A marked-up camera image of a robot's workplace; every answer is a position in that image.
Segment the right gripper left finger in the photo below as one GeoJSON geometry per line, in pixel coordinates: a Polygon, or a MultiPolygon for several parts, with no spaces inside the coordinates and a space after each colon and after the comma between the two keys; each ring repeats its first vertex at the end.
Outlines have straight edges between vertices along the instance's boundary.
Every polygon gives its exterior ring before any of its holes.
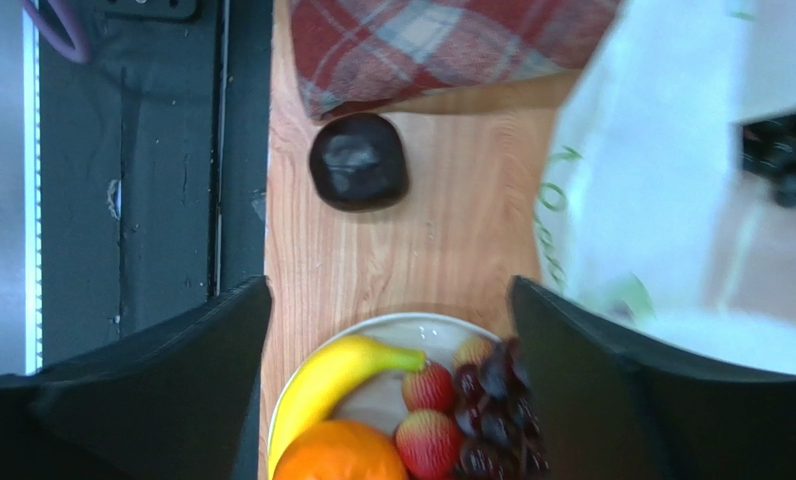
{"type": "Polygon", "coordinates": [[[272,310],[257,276],[27,376],[0,376],[0,479],[229,479],[272,310]]]}

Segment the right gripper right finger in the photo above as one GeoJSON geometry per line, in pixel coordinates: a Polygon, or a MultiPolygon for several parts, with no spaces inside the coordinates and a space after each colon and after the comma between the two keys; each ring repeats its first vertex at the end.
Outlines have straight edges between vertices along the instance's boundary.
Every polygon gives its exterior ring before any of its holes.
{"type": "Polygon", "coordinates": [[[555,479],[796,479],[796,376],[710,359],[516,276],[510,306],[555,479]]]}

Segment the dark fake grapes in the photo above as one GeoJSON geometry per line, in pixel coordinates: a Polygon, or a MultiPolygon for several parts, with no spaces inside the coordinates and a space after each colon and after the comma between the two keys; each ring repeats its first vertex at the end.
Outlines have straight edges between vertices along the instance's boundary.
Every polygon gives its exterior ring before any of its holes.
{"type": "Polygon", "coordinates": [[[465,435],[459,479],[546,479],[550,466],[522,346],[513,337],[471,337],[453,358],[454,418],[465,435]]]}

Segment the yellow fake banana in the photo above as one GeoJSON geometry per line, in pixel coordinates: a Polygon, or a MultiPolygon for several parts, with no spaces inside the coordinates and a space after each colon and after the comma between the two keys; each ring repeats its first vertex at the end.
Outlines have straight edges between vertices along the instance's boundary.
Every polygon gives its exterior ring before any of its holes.
{"type": "Polygon", "coordinates": [[[270,427],[268,477],[274,477],[292,441],[327,419],[342,398],[383,372],[418,372],[426,364],[423,350],[363,335],[343,336],[323,345],[298,368],[277,402],[270,427]]]}

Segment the orange fake fruit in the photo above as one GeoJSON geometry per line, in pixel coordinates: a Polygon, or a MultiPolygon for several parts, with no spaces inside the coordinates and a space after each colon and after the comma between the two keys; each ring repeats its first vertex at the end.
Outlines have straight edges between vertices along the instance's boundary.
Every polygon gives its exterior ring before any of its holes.
{"type": "Polygon", "coordinates": [[[397,480],[408,472],[385,433],[359,421],[328,420],[298,436],[272,474],[278,480],[397,480]]]}

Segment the red fake strawberry bunch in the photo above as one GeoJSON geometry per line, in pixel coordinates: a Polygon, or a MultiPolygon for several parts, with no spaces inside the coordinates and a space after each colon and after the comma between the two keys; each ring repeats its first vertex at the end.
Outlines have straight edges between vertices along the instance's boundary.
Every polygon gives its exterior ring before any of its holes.
{"type": "Polygon", "coordinates": [[[494,350],[481,336],[464,340],[452,367],[429,360],[402,379],[401,395],[408,415],[393,439],[399,456],[416,479],[453,479],[461,445],[476,430],[477,407],[486,393],[480,367],[494,350]]]}

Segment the white plastic bag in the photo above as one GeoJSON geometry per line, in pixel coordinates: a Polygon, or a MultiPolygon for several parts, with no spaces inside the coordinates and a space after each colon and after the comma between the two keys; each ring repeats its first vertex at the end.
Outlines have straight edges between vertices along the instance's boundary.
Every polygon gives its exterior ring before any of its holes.
{"type": "Polygon", "coordinates": [[[796,375],[796,207],[741,163],[796,112],[796,1],[626,1],[559,108],[543,284],[729,363],[796,375]]]}

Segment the dark fake plum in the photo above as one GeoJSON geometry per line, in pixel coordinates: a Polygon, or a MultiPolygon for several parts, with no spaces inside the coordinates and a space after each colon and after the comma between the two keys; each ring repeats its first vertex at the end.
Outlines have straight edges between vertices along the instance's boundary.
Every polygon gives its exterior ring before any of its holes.
{"type": "Polygon", "coordinates": [[[374,113],[354,113],[321,128],[310,148],[309,169],[319,198],[343,212],[388,208],[410,190],[400,134],[374,113]]]}

